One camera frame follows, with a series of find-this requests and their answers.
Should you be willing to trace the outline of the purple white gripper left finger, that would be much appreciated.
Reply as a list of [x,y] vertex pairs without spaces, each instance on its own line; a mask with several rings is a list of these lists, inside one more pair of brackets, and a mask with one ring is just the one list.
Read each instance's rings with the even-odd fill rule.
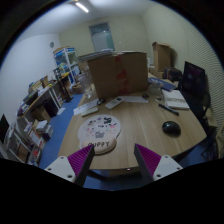
[[94,155],[94,146],[89,145],[68,157],[58,157],[46,168],[46,171],[78,186],[83,186]]

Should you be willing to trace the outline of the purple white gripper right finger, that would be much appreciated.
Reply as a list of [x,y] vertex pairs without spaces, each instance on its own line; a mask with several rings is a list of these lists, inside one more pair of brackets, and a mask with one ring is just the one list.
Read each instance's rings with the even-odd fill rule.
[[138,162],[143,181],[146,184],[160,180],[182,169],[182,166],[169,155],[160,156],[139,144],[136,144],[134,147],[134,155]]

